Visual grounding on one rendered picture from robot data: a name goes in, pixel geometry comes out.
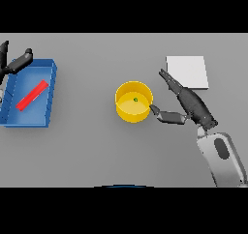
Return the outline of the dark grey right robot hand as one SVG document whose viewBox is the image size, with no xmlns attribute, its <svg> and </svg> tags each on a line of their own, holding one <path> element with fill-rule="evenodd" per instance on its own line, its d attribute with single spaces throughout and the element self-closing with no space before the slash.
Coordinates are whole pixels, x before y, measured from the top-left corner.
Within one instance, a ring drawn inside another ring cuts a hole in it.
<svg viewBox="0 0 248 234">
<path fill-rule="evenodd" d="M 206 132 L 218 125 L 203 100 L 190 88 L 182 86 L 174 77 L 164 69 L 159 75 L 166 81 L 169 89 L 176 95 L 185 114 L 164 111 L 151 104 L 149 107 L 157 119 L 162 123 L 184 125 L 191 119 L 196 125 L 200 125 Z"/>
</svg>

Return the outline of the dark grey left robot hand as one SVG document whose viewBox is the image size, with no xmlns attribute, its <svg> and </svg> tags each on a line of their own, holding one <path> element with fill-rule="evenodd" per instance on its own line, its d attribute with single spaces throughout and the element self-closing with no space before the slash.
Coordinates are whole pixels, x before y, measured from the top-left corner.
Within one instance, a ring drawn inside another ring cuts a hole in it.
<svg viewBox="0 0 248 234">
<path fill-rule="evenodd" d="M 0 44 L 0 85 L 7 74 L 17 74 L 33 62 L 33 51 L 27 48 L 23 55 L 7 64 L 8 45 L 8 41 Z"/>
</svg>

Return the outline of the pale square measuring scale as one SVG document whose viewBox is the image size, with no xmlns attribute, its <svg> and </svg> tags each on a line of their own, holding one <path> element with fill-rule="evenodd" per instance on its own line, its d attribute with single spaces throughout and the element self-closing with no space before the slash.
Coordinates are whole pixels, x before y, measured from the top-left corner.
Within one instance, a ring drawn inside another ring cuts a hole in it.
<svg viewBox="0 0 248 234">
<path fill-rule="evenodd" d="M 167 56 L 167 72 L 181 85 L 191 89 L 208 89 L 202 56 Z"/>
</svg>

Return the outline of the red beaker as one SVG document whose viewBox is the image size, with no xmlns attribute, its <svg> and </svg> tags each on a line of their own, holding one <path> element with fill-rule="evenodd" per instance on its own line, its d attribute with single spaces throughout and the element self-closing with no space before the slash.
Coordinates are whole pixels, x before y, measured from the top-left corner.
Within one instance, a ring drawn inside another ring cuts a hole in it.
<svg viewBox="0 0 248 234">
<path fill-rule="evenodd" d="M 22 98 L 15 108 L 19 111 L 23 111 L 28 104 L 36 100 L 48 87 L 48 83 L 42 79 L 24 98 Z"/>
</svg>

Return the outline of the yellow bowl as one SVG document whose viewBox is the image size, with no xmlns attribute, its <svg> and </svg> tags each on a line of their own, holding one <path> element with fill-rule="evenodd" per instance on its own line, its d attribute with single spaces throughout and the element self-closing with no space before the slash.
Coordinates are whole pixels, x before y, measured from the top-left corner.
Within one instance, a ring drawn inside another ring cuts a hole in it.
<svg viewBox="0 0 248 234">
<path fill-rule="evenodd" d="M 114 103 L 118 116 L 128 123 L 143 121 L 153 104 L 153 94 L 150 88 L 140 81 L 127 81 L 121 84 L 114 95 Z"/>
</svg>

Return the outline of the blue tray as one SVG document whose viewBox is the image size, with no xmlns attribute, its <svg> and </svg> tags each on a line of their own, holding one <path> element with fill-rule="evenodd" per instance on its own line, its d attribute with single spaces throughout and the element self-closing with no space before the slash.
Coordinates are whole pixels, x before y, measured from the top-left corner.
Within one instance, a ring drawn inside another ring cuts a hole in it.
<svg viewBox="0 0 248 234">
<path fill-rule="evenodd" d="M 9 74 L 0 105 L 0 126 L 47 128 L 56 73 L 53 59 L 34 59 L 19 73 Z"/>
</svg>

